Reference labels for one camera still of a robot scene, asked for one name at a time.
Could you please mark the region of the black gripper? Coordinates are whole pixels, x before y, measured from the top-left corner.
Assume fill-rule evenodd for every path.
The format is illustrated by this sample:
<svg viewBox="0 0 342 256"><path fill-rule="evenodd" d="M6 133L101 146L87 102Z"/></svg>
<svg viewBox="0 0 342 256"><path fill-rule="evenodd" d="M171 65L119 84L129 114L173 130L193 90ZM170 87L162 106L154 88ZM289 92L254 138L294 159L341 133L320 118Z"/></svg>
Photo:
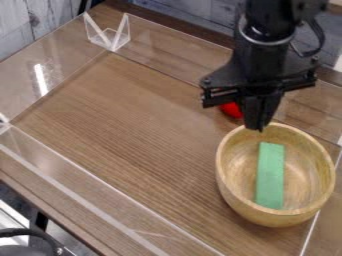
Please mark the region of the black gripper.
<svg viewBox="0 0 342 256"><path fill-rule="evenodd" d="M316 84L317 52L297 50L294 35L272 39L241 16L232 58L201 79L203 107L236 102L248 129L264 131L285 93Z"/></svg>

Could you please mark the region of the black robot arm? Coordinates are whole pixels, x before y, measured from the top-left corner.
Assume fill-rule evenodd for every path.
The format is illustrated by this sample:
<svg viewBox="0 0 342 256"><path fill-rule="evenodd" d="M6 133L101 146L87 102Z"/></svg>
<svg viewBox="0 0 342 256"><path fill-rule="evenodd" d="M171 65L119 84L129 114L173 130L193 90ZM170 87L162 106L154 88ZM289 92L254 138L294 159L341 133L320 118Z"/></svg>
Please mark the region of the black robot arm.
<svg viewBox="0 0 342 256"><path fill-rule="evenodd" d="M284 95L316 85L321 49L300 50L294 38L308 24L325 43L317 15L326 7L328 0L246 0L238 5L233 55L201 79L203 107L234 102L245 127L265 129Z"/></svg>

